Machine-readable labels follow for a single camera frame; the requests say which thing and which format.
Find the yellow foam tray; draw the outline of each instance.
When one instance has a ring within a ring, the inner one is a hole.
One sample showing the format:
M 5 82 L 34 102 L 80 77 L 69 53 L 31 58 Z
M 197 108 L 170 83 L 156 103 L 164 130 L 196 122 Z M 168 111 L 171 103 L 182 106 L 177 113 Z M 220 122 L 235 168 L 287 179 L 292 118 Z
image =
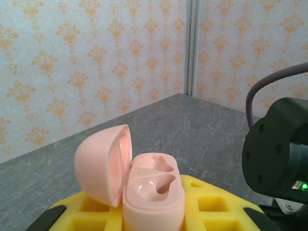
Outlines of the yellow foam tray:
M 253 203 L 196 178 L 181 175 L 185 191 L 185 221 L 182 231 L 259 231 L 243 210 L 262 210 Z M 63 199 L 52 207 L 66 210 L 50 231 L 122 231 L 122 205 L 102 205 L 83 192 Z

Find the gray countertop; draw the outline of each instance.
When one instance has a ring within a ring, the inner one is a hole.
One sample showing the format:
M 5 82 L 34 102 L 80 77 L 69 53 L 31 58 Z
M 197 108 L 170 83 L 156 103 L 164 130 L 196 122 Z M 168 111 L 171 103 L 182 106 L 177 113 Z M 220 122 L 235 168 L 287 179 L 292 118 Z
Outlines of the gray countertop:
M 0 230 L 25 230 L 55 202 L 80 191 L 73 160 L 79 144 L 105 128 L 128 124 L 133 156 L 174 156 L 181 174 L 256 204 L 269 198 L 246 185 L 241 166 L 245 114 L 177 94 L 0 165 Z

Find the screw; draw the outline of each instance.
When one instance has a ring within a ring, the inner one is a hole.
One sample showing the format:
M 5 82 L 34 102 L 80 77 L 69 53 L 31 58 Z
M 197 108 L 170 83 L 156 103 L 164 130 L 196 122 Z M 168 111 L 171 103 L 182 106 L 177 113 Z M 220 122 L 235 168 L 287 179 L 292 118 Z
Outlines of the screw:
M 293 210 L 292 206 L 290 205 L 285 205 L 289 210 Z
M 282 146 L 281 146 L 281 145 L 278 145 L 278 146 L 276 147 L 276 154 L 277 154 L 277 155 L 280 155 L 281 152 L 282 152 Z
M 259 127 L 259 131 L 262 133 L 264 131 L 264 128 L 265 126 L 262 124 L 260 127 Z
M 263 182 L 263 176 L 259 175 L 258 176 L 258 183 L 262 184 L 262 182 Z

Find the pink plastic case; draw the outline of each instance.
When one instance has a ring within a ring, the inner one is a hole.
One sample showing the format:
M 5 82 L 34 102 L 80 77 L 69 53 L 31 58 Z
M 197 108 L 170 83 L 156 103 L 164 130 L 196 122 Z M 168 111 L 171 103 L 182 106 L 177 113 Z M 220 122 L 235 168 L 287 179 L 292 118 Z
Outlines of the pink plastic case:
M 185 195 L 176 160 L 163 153 L 146 153 L 132 161 L 128 125 L 86 138 L 76 151 L 75 175 L 94 200 L 117 207 L 123 199 L 126 231 L 183 227 Z

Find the earbud case lid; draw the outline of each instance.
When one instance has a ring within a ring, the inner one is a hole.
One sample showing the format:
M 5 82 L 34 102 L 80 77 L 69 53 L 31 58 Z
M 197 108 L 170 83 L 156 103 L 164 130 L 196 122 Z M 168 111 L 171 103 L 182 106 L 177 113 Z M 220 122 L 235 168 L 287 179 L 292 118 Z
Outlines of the earbud case lid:
M 74 159 L 75 176 L 82 190 L 92 199 L 117 207 L 131 161 L 128 125 L 108 128 L 80 144 Z

